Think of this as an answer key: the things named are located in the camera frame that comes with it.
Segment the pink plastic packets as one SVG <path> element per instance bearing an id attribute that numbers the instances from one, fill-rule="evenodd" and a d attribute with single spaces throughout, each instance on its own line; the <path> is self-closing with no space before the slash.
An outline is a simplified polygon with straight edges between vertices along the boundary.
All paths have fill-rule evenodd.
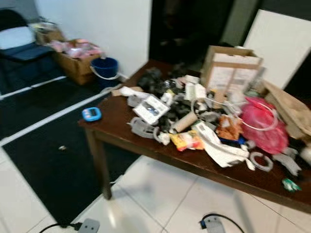
<path id="1" fill-rule="evenodd" d="M 54 51 L 64 53 L 71 58 L 87 58 L 92 55 L 102 55 L 103 51 L 98 45 L 90 43 L 88 40 L 78 38 L 70 41 L 53 40 L 47 44 Z"/>

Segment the dark wooden table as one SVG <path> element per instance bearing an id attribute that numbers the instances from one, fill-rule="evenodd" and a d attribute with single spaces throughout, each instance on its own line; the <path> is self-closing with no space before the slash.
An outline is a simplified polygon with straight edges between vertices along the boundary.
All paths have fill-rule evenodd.
<path id="1" fill-rule="evenodd" d="M 102 113 L 102 119 L 93 122 L 80 120 L 78 124 L 85 130 L 87 144 L 95 164 L 96 177 L 105 200 L 112 198 L 110 173 L 103 147 L 104 143 L 109 143 L 249 195 L 311 215 L 311 181 L 300 182 L 298 185 L 302 188 L 301 191 L 289 192 L 282 185 L 286 171 L 280 167 L 270 172 L 251 171 L 246 165 L 220 168 L 203 151 L 180 152 L 174 146 L 163 146 L 153 139 L 140 137 L 132 133 L 127 124 L 135 113 L 123 96 L 111 96 L 103 100 L 98 104 L 98 109 Z"/>

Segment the blue plastic bucket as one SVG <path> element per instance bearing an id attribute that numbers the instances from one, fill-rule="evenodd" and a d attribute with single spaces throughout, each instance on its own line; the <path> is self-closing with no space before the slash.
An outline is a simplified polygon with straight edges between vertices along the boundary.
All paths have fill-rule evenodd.
<path id="1" fill-rule="evenodd" d="M 119 62 L 115 58 L 95 58 L 91 60 L 90 68 L 92 73 L 96 75 L 96 82 L 102 89 L 120 84 L 117 77 Z"/>

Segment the white crumpled paper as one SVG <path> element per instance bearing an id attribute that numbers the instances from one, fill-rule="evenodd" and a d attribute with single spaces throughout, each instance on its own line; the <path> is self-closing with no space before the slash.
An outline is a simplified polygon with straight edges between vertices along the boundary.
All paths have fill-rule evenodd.
<path id="1" fill-rule="evenodd" d="M 116 89 L 112 91 L 112 95 L 113 96 L 126 96 L 126 97 L 136 96 L 140 99 L 144 99 L 144 98 L 147 98 L 150 94 L 143 92 L 140 87 L 123 86 L 123 87 L 120 87 L 120 89 Z"/>

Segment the blue digital timer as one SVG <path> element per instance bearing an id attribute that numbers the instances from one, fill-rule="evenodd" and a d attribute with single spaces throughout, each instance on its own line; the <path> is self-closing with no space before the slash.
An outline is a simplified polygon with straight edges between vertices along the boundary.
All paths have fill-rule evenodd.
<path id="1" fill-rule="evenodd" d="M 97 107 L 87 107 L 81 113 L 86 122 L 98 121 L 102 118 L 102 112 Z"/>

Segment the white paper bag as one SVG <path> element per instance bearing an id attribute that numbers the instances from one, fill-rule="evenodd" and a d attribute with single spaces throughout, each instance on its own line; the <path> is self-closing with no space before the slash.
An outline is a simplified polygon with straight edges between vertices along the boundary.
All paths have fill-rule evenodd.
<path id="1" fill-rule="evenodd" d="M 216 133 L 205 122 L 197 121 L 191 128 L 198 133 L 206 153 L 220 167 L 229 168 L 233 165 L 245 164 L 248 169 L 255 171 L 255 165 L 249 160 L 249 151 L 222 144 Z"/>

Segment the black chair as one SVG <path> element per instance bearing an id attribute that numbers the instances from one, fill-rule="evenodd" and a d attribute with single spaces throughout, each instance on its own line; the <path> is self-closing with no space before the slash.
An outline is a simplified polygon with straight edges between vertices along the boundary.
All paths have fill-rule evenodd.
<path id="1" fill-rule="evenodd" d="M 18 12 L 12 9 L 8 8 L 0 9 L 0 31 L 22 26 L 29 27 L 27 20 L 25 20 L 22 17 L 22 15 L 20 15 Z M 16 47 L 13 49 L 7 50 L 0 49 L 0 54 L 4 58 L 14 62 L 34 61 L 44 56 L 51 55 L 52 53 L 53 53 L 52 48 L 47 47 L 45 45 L 36 44 L 36 42 Z"/>

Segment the flat brown cardboard piece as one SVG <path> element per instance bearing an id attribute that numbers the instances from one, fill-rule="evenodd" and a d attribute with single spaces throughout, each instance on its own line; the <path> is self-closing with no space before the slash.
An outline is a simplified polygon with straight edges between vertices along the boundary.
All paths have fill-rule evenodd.
<path id="1" fill-rule="evenodd" d="M 311 109 L 276 85 L 265 80 L 261 84 L 267 90 L 267 102 L 276 107 L 289 136 L 311 143 Z"/>

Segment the white board panel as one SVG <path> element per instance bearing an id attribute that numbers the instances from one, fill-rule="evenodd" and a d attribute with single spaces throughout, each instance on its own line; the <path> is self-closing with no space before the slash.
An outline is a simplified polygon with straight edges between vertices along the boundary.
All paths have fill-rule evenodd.
<path id="1" fill-rule="evenodd" d="M 258 10 L 243 47 L 263 58 L 263 78 L 284 89 L 311 51 L 311 21 Z"/>

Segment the green wrapper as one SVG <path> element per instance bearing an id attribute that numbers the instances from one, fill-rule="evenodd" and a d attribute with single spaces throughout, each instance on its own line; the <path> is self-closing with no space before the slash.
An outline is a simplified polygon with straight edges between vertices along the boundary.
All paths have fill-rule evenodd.
<path id="1" fill-rule="evenodd" d="M 296 192 L 301 190 L 301 188 L 293 180 L 290 180 L 289 178 L 284 178 L 281 182 L 284 189 L 286 189 L 289 192 Z"/>

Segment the black floor mat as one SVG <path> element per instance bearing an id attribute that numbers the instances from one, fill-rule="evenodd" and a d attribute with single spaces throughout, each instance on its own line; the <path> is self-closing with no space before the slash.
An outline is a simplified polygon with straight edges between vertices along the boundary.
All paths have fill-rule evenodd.
<path id="1" fill-rule="evenodd" d="M 78 122 L 106 95 L 96 82 L 78 85 L 59 72 L 35 81 L 42 85 L 0 101 L 3 149 L 53 219 L 67 223 L 100 195 Z"/>

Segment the grey plastic bracket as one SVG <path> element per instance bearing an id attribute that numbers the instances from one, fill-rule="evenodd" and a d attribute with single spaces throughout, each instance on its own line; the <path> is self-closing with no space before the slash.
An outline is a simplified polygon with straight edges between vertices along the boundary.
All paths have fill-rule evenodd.
<path id="1" fill-rule="evenodd" d="M 158 126 L 151 126 L 140 117 L 134 117 L 129 123 L 131 132 L 143 138 L 152 138 L 157 142 L 168 145 L 171 142 L 170 135 L 160 130 Z"/>

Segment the yellow red snack packet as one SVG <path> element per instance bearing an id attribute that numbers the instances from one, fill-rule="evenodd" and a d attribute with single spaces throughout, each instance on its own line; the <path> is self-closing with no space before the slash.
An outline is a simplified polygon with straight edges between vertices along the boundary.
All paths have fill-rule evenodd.
<path id="1" fill-rule="evenodd" d="M 203 141 L 195 130 L 170 134 L 170 138 L 178 151 L 204 149 Z"/>

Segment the small brown cardboard box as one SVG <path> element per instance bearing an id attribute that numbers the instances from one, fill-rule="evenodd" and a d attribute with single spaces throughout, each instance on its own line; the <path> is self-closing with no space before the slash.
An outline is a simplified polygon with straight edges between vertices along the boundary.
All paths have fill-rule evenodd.
<path id="1" fill-rule="evenodd" d="M 56 23 L 30 23 L 29 27 L 34 31 L 36 44 L 46 45 L 51 41 L 65 41 L 64 34 L 60 31 Z"/>

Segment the pink plastic bag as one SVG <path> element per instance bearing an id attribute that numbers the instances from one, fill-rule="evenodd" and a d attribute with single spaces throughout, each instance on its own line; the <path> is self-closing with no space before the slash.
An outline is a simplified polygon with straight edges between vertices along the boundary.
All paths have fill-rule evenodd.
<path id="1" fill-rule="evenodd" d="M 276 108 L 265 99 L 247 96 L 241 107 L 242 134 L 270 154 L 282 153 L 289 144 L 286 126 Z"/>

